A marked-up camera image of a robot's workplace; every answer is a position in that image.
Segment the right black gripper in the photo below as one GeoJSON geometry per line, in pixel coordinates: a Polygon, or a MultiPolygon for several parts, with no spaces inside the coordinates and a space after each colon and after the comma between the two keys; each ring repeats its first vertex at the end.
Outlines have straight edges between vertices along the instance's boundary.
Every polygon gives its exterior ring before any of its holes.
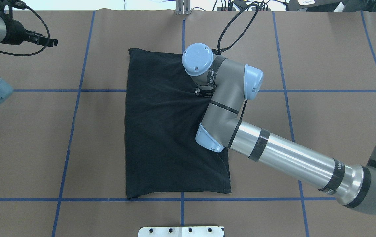
{"type": "Polygon", "coordinates": [[[196,87],[194,94],[198,97],[211,98],[213,96],[213,90],[202,90],[199,87],[196,87]]]}

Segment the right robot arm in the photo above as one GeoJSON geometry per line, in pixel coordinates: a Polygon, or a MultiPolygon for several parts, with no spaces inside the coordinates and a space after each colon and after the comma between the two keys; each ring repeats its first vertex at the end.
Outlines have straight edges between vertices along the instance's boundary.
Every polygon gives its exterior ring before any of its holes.
{"type": "Polygon", "coordinates": [[[216,55],[202,43],[184,50],[182,64],[199,91],[212,95],[197,130],[199,145],[213,152],[234,150],[309,183],[346,208],[376,215],[376,147],[365,166],[349,166],[244,122],[238,115],[244,101],[259,92],[260,69],[216,55]]]}

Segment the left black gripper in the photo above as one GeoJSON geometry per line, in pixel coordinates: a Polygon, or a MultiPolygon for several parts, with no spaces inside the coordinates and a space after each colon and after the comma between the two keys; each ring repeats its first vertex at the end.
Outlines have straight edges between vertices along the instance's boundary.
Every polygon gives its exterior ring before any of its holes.
{"type": "Polygon", "coordinates": [[[57,46],[57,39],[50,39],[50,36],[44,36],[39,32],[26,30],[21,22],[18,20],[11,20],[5,23],[7,33],[5,35],[5,44],[20,45],[28,39],[36,45],[42,46],[57,46]]]}

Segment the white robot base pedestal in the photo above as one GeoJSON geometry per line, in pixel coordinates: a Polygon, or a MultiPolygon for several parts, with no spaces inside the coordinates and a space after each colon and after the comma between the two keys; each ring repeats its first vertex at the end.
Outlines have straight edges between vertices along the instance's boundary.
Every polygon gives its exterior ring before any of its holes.
{"type": "Polygon", "coordinates": [[[220,226],[143,227],[138,237],[225,237],[225,231],[220,226]]]}

